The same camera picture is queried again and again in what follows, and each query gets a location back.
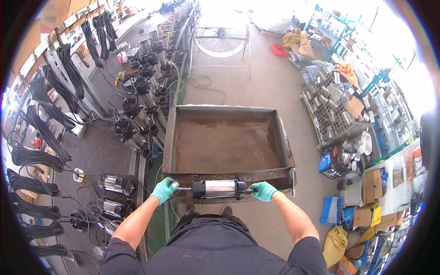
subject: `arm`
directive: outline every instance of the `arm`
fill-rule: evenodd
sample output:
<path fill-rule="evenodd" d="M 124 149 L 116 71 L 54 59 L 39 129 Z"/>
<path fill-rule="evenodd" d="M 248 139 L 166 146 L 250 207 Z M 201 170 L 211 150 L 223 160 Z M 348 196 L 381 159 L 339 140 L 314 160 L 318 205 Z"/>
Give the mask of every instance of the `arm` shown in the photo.
<path fill-rule="evenodd" d="M 118 238 L 127 242 L 136 250 L 147 229 L 153 211 L 164 203 L 179 186 L 177 182 L 173 181 L 171 178 L 165 178 L 159 182 L 151 196 L 119 225 L 112 238 Z"/>
<path fill-rule="evenodd" d="M 319 241 L 318 231 L 301 208 L 291 202 L 281 192 L 275 192 L 272 195 L 272 201 L 280 211 L 287 232 L 292 237 L 294 244 L 308 236 L 315 237 Z"/>
<path fill-rule="evenodd" d="M 254 183 L 250 188 L 257 189 L 257 191 L 252 193 L 252 196 L 262 201 L 273 201 L 275 203 L 294 244 L 308 236 L 319 240 L 318 231 L 307 214 L 291 202 L 283 193 L 265 181 Z"/>

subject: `black shoe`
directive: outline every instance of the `black shoe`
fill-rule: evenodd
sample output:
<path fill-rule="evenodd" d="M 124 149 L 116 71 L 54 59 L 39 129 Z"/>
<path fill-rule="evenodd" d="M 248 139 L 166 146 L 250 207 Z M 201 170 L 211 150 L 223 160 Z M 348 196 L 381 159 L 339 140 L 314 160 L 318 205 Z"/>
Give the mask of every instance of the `black shoe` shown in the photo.
<path fill-rule="evenodd" d="M 221 215 L 226 217 L 232 216 L 232 208 L 228 205 L 225 206 L 221 212 Z"/>
<path fill-rule="evenodd" d="M 187 215 L 191 212 L 197 212 L 197 208 L 193 204 L 187 204 Z"/>

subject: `red plastic crate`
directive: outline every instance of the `red plastic crate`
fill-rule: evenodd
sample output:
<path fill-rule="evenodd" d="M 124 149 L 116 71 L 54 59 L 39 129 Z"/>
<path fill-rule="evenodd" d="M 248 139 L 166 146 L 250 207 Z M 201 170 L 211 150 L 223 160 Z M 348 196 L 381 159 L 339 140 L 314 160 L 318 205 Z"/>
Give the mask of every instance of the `red plastic crate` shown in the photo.
<path fill-rule="evenodd" d="M 279 55 L 279 56 L 286 56 L 287 55 L 286 49 L 280 44 L 272 43 L 271 49 L 274 52 L 274 54 L 276 54 L 276 55 Z"/>

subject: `black t-shirt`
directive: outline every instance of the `black t-shirt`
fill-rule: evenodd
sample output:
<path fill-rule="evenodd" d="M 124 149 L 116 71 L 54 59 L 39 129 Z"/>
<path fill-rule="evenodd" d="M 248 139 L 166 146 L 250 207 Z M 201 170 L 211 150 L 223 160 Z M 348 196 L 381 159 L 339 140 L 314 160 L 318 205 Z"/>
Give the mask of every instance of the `black t-shirt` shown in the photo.
<path fill-rule="evenodd" d="M 259 246 L 247 229 L 232 220 L 201 217 L 175 232 L 145 264 L 137 261 L 128 243 L 112 238 L 100 274 L 323 275 L 327 265 L 315 237 L 301 239 L 285 261 Z"/>

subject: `green glove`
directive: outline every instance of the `green glove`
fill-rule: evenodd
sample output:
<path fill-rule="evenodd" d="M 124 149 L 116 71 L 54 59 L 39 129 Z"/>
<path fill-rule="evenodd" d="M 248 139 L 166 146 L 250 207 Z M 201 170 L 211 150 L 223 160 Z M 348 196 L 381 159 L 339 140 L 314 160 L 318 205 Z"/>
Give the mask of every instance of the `green glove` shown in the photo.
<path fill-rule="evenodd" d="M 172 193 L 179 186 L 179 183 L 174 181 L 172 178 L 164 178 L 163 181 L 159 182 L 154 188 L 151 196 L 155 196 L 159 199 L 159 205 L 164 203 Z"/>
<path fill-rule="evenodd" d="M 275 187 L 265 181 L 251 184 L 249 188 L 257 189 L 258 191 L 254 191 L 252 196 L 264 202 L 270 202 L 272 200 L 272 195 L 278 191 Z"/>

